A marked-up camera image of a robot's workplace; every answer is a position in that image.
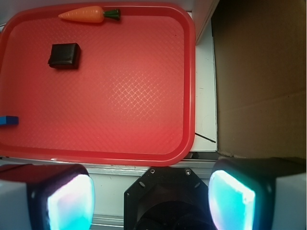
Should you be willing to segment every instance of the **cardboard box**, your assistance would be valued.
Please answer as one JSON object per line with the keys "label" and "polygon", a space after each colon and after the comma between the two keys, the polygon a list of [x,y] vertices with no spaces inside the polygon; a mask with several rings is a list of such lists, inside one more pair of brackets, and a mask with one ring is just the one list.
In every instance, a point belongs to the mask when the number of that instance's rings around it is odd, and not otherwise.
{"label": "cardboard box", "polygon": [[306,1],[220,0],[218,150],[306,158]]}

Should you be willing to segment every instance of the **cyan light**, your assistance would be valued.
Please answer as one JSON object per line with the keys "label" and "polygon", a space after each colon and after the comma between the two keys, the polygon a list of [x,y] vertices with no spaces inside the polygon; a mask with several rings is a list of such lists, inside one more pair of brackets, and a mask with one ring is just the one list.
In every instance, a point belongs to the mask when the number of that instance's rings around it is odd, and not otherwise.
{"label": "cyan light", "polygon": [[88,230],[94,213],[94,184],[80,174],[47,200],[50,230]]}
{"label": "cyan light", "polygon": [[219,230],[252,230],[255,192],[223,170],[209,181],[209,206]]}

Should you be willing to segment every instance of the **toy carrot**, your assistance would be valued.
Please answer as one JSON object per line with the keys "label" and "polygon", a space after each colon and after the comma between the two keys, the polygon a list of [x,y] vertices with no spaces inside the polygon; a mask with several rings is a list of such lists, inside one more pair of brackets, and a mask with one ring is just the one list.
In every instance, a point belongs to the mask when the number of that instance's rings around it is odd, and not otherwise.
{"label": "toy carrot", "polygon": [[83,23],[100,23],[104,18],[120,19],[120,10],[104,11],[100,6],[88,6],[72,11],[68,11],[59,15],[59,18],[83,22]]}

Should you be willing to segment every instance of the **plastic tray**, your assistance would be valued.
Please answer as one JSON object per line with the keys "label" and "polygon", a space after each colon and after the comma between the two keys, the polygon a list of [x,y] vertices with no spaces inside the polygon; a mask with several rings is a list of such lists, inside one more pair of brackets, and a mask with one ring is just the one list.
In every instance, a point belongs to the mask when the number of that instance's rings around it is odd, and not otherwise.
{"label": "plastic tray", "polygon": [[[167,166],[191,149],[195,30],[181,8],[96,3],[121,20],[63,21],[90,4],[23,11],[0,35],[0,155],[37,160]],[[78,70],[47,64],[52,44],[78,43]]]}

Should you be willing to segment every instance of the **bolt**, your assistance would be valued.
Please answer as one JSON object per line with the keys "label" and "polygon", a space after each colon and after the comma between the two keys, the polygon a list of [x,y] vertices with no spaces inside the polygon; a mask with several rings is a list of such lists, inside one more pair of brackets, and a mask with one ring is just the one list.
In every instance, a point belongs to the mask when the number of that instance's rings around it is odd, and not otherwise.
{"label": "bolt", "polygon": [[188,176],[191,175],[191,169],[186,169],[186,175],[188,175]]}

